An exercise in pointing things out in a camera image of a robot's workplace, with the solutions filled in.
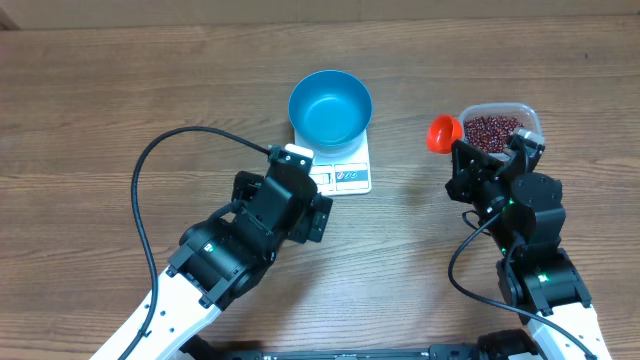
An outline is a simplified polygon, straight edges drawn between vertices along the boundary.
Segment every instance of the kitchen scale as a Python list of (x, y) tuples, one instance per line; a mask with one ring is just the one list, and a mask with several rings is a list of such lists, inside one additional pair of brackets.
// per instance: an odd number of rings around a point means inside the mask
[(337, 153), (327, 153), (309, 145), (295, 132), (295, 144), (315, 154), (309, 176), (323, 195), (367, 194), (371, 191), (371, 163), (366, 131), (354, 143)]

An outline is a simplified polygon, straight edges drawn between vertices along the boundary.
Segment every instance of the brown wall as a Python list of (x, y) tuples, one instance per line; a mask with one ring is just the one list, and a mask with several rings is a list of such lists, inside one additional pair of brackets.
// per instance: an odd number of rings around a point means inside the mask
[(0, 0), (20, 29), (622, 15), (640, 0)]

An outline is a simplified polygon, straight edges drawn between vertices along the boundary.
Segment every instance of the wood grain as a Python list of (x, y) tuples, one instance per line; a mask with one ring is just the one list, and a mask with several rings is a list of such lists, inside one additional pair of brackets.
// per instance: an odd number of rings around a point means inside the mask
[[(320, 244), (286, 244), (202, 335), (266, 349), (418, 347), (519, 327), (447, 281), (469, 234), (426, 152), (439, 113), (518, 101), (540, 115), (539, 170), (563, 181), (563, 245), (616, 359), (640, 350), (640, 17), (440, 20), (0, 33), (0, 358), (86, 359), (148, 291), (129, 181), (158, 134), (211, 125), (292, 140), (289, 93), (339, 68), (369, 87), (373, 192), (335, 200)], [(226, 139), (168, 140), (141, 208), (159, 267), (181, 233), (264, 158)], [(456, 273), (500, 298), (491, 240)]]
[(633, 15), (638, 0), (0, 0), (24, 30)]

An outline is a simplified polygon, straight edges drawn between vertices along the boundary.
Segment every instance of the plastic container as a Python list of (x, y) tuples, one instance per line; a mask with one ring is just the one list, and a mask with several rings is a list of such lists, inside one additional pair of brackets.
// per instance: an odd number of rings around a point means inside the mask
[[(518, 121), (524, 124), (524, 127), (534, 133), (544, 136), (542, 134), (542, 127), (540, 126), (540, 120), (535, 111), (529, 106), (521, 103), (492, 103), (492, 104), (480, 104), (473, 105), (466, 108), (458, 120), (462, 123), (462, 131), (464, 133), (464, 122), (473, 120), (480, 116), (515, 116)], [(490, 153), (489, 155), (495, 157), (498, 160), (507, 161), (509, 157), (503, 153)]]

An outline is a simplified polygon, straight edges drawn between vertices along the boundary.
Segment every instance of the blue bowl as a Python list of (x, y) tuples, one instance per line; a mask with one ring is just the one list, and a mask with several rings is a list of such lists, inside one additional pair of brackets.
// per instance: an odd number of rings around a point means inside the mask
[(323, 70), (304, 78), (289, 99), (291, 125), (312, 147), (337, 151), (360, 138), (373, 115), (366, 86), (355, 76)]

